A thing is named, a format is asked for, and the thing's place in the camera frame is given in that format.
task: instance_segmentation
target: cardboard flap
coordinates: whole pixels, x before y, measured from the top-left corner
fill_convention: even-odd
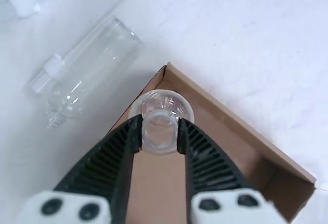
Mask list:
[[[316,179],[313,175],[294,162],[273,143],[256,132],[250,125],[230,111],[222,103],[217,101],[209,93],[204,91],[200,86],[191,81],[170,63],[168,63],[166,68],[164,79],[169,79],[171,82],[185,84],[185,86],[190,88],[193,92],[198,93],[199,97],[202,99],[202,106],[211,110],[213,116],[216,116],[217,119],[222,121],[222,123],[224,123],[224,125],[235,134],[244,138],[248,144],[261,153],[263,157],[310,183],[315,182]]]
[[[262,194],[267,200],[274,202],[275,207],[287,221],[292,221],[313,191],[312,184],[279,170]]]

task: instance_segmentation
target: cardboard box edge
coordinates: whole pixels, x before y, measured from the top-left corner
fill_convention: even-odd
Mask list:
[[[209,102],[211,102],[218,109],[220,109],[223,113],[225,113],[230,119],[234,120],[234,122],[238,123],[245,130],[245,132],[248,132],[254,139],[256,139],[256,140],[260,141],[262,144],[264,144],[269,150],[271,150],[273,153],[275,153],[277,156],[279,156],[282,160],[284,160],[285,163],[287,163],[294,170],[296,170],[296,172],[298,172],[298,174],[295,174],[295,172],[292,172],[290,169],[285,168],[282,165],[279,165],[279,166],[281,166],[285,170],[289,171],[290,173],[292,173],[298,177],[301,177],[305,181],[308,181],[308,182],[314,184],[314,182],[316,181],[316,178],[312,174],[310,174],[302,166],[300,166],[295,161],[293,161],[289,156],[287,156],[284,152],[282,152],[278,147],[276,147],[273,143],[271,143],[263,135],[258,133],[255,129],[253,129],[250,125],[248,125],[244,120],[242,120],[239,116],[237,116],[231,110],[229,110],[227,107],[225,107],[222,103],[220,103],[212,95],[210,95],[208,92],[206,92],[203,88],[201,88],[199,85],[197,85],[195,82],[193,82],[187,76],[185,76],[182,72],[180,72],[178,69],[176,69],[171,63],[167,64],[167,69],[166,69],[165,74],[167,74],[168,72],[172,72],[173,74],[178,76],[183,82],[185,82],[189,86],[191,86],[191,88],[194,91],[196,91],[197,93],[202,95],[204,98],[206,98]]]

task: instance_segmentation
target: white cloth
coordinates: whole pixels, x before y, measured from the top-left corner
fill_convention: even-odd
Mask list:
[[[123,0],[114,13],[147,47],[125,91],[92,117],[45,130],[42,101],[26,98],[25,85],[116,1],[46,0],[38,15],[0,25],[1,223],[55,186],[169,61],[327,188],[328,0]]]

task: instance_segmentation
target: white table surface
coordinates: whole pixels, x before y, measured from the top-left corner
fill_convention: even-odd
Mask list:
[[[45,0],[0,25],[0,222],[51,189],[107,132],[151,76],[173,62],[328,189],[328,0]],[[144,42],[124,92],[84,119],[47,130],[26,84],[111,8]],[[317,191],[295,223],[327,223]]]

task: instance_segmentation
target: white plastic cap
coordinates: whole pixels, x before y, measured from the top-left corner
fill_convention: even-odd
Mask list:
[[[21,18],[28,17],[40,11],[40,6],[37,0],[9,0],[17,16]]]
[[[54,54],[44,64],[43,69],[31,81],[30,88],[36,93],[42,93],[48,83],[53,80],[58,80],[63,73],[65,62],[61,56]]]

